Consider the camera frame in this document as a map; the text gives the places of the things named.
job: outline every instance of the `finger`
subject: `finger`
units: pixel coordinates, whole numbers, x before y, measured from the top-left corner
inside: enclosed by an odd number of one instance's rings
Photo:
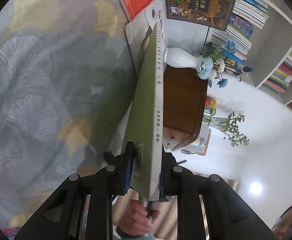
[[[135,210],[136,212],[138,212],[139,214],[143,215],[143,216],[147,216],[147,211],[146,209],[142,206],[142,204],[139,203],[138,200],[131,200],[129,202],[129,206]]]
[[[126,224],[124,221],[120,221],[118,227],[120,228],[120,230],[122,230],[124,233],[130,236],[143,236],[146,234],[145,232],[138,231],[132,228],[131,225]]]
[[[146,216],[143,216],[143,215],[139,214],[138,212],[133,210],[131,207],[127,208],[126,215],[128,217],[130,217],[131,219],[139,222],[142,225],[145,225],[145,226],[149,226],[150,225],[150,222],[149,222],[149,220],[147,219]]]
[[[152,222],[154,222],[157,218],[159,218],[161,216],[161,213],[160,213],[160,211],[159,210],[153,210],[152,212],[151,212],[151,217],[152,217],[152,219],[153,219],[153,221]]]
[[[124,214],[122,221],[128,225],[130,225],[133,229],[137,230],[137,231],[141,231],[144,233],[150,233],[151,232],[151,228],[150,228],[150,224],[148,225],[143,225],[141,223],[139,223],[138,221],[130,218],[127,214]]]

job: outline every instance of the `screw head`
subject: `screw head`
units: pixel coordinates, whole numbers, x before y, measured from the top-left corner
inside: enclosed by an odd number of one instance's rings
[[[108,165],[107,167],[106,167],[106,170],[107,171],[114,171],[116,169],[116,167],[114,166],[114,165]]]
[[[210,179],[214,182],[220,181],[220,177],[216,174],[213,174],[212,176],[210,176]]]
[[[181,167],[181,166],[175,166],[175,167],[173,168],[173,170],[174,170],[175,172],[182,172],[182,171],[183,171],[183,167]]]
[[[77,175],[77,174],[72,174],[72,175],[70,175],[68,178],[69,178],[69,180],[71,180],[71,181],[75,181],[75,180],[78,179],[78,175]]]

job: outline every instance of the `brown wooden table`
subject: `brown wooden table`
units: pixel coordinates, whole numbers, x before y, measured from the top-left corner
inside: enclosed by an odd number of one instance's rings
[[[195,76],[193,68],[167,66],[164,73],[163,145],[175,151],[199,135],[208,80]]]

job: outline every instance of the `white vase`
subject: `white vase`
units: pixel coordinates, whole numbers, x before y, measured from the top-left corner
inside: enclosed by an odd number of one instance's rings
[[[202,56],[194,57],[183,49],[167,48],[164,54],[164,62],[172,67],[192,67],[199,73],[204,59]]]

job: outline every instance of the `flower arrangement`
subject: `flower arrangement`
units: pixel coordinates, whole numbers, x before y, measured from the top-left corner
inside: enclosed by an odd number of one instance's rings
[[[213,117],[204,114],[203,122],[211,127],[215,127],[228,137],[232,146],[249,145],[249,139],[246,135],[239,132],[237,122],[244,122],[245,116],[243,114],[235,114],[232,112],[227,118]]]
[[[208,79],[209,87],[212,87],[213,79],[219,79],[217,82],[219,88],[227,86],[228,80],[222,76],[222,72],[225,69],[225,61],[222,59],[223,50],[227,50],[229,53],[234,54],[236,52],[235,43],[233,41],[227,41],[224,46],[221,46],[210,42],[203,48],[202,57],[204,58],[204,62],[200,66],[200,72],[197,76],[201,79]],[[240,77],[240,82],[242,71],[238,62],[235,63],[235,71]],[[252,69],[245,66],[243,71],[250,72]]]

